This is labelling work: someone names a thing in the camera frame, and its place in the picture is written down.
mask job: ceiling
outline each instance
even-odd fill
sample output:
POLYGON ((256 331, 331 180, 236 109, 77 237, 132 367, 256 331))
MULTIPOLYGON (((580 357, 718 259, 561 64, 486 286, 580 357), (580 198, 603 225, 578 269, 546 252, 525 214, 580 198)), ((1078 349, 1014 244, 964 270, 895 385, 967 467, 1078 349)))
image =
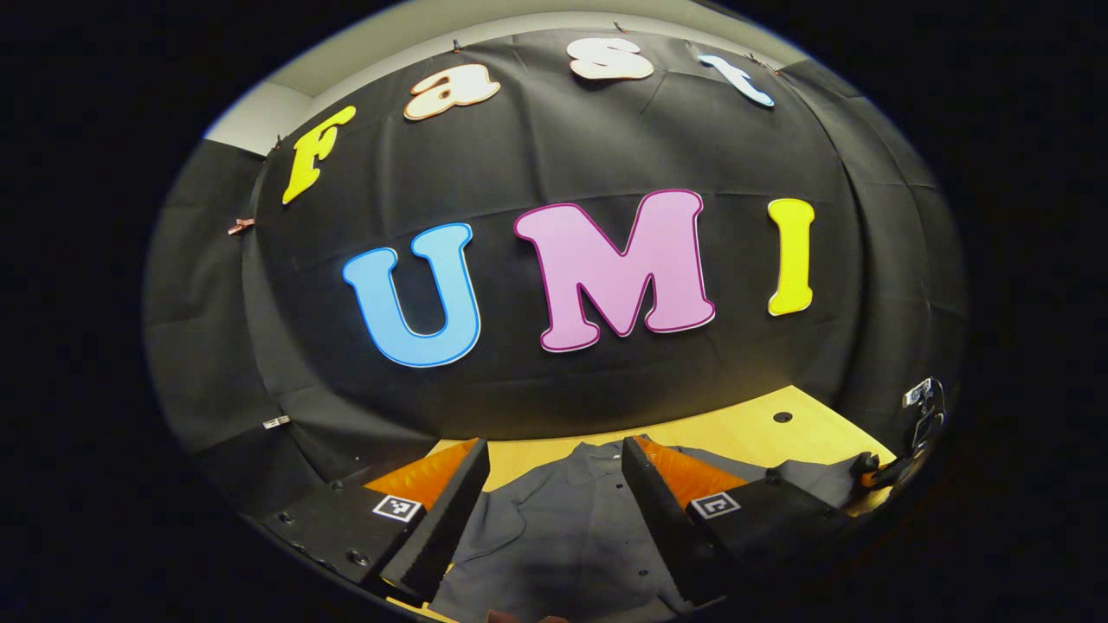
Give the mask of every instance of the ceiling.
POLYGON ((493 20, 564 11, 666 21, 741 43, 784 64, 807 58, 777 35, 691 0, 409 0, 335 34, 267 81, 316 98, 358 71, 429 39, 493 20))

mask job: blue letter u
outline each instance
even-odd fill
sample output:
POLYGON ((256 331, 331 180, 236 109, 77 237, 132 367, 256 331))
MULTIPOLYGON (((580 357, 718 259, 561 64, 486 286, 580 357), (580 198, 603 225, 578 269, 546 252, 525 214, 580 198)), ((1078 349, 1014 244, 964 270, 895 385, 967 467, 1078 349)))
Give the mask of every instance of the blue letter u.
POLYGON ((369 337, 382 355, 412 368, 443 366, 461 359, 481 335, 481 314, 473 296, 462 248, 473 238, 464 223, 432 227, 416 236, 412 253, 427 258, 447 317, 439 333, 412 333, 400 310, 392 268, 397 252, 375 248, 342 267, 342 278, 353 286, 369 337))

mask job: clip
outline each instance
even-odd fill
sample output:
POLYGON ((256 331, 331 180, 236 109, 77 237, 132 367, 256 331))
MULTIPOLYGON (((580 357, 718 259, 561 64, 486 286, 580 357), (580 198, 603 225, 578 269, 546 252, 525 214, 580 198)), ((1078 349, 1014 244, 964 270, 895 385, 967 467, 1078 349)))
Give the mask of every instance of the clip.
POLYGON ((253 227, 253 226, 254 226, 253 218, 236 218, 235 226, 232 227, 230 229, 227 229, 227 235, 234 236, 235 234, 246 229, 247 227, 253 227))

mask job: table surface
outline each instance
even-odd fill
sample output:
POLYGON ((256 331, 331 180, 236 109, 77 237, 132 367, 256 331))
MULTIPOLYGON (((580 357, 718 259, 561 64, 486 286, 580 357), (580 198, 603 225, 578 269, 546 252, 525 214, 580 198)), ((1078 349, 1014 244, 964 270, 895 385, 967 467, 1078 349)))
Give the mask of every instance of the table surface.
MULTIPOLYGON (((643 433, 666 446, 699 448, 721 457, 765 467, 778 466, 790 459, 834 463, 858 456, 860 452, 878 455, 882 464, 896 458, 889 449, 834 410, 800 389, 789 386, 716 411, 628 430, 552 439, 489 441, 490 472, 484 490, 492 491, 535 467, 564 459, 578 443, 599 446, 630 435, 643 433), (791 413, 792 418, 786 422, 778 422, 773 416, 779 412, 791 413)), ((428 453, 445 450, 462 441, 443 439, 428 453)), ((869 512, 885 501, 889 491, 888 488, 875 491, 854 507, 847 509, 847 512, 852 515, 869 512)), ((453 621, 425 607, 417 610, 399 602, 393 603, 435 621, 453 621)))

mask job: pink letter m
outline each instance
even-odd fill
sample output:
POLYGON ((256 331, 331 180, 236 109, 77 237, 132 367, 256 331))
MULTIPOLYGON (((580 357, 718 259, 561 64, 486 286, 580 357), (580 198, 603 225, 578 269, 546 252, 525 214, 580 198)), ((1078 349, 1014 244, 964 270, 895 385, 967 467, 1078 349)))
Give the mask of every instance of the pink letter m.
POLYGON ((697 241, 701 210, 700 195, 690 191, 646 195, 623 253, 575 204, 547 205, 520 216, 515 235, 535 245, 546 287, 551 327, 540 340, 543 348, 577 350, 601 339, 599 327, 585 319, 578 288, 620 337, 630 335, 652 279, 648 329, 673 333, 711 320, 716 306, 704 294, 697 241))

